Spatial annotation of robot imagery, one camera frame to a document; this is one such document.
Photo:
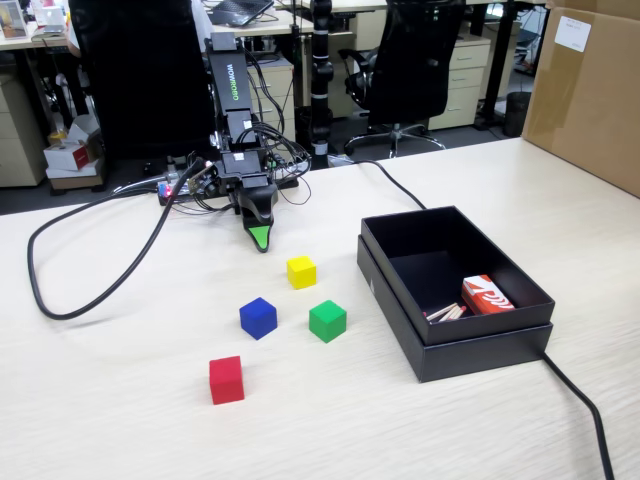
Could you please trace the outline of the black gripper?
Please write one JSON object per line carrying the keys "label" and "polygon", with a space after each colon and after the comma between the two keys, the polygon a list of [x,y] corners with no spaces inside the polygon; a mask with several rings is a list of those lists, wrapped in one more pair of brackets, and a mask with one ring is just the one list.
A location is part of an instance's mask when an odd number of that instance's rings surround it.
{"label": "black gripper", "polygon": [[225,152],[217,161],[217,192],[227,194],[239,189],[238,204],[243,226],[260,253],[270,246],[274,223],[273,206],[278,190],[263,162],[263,150]]}

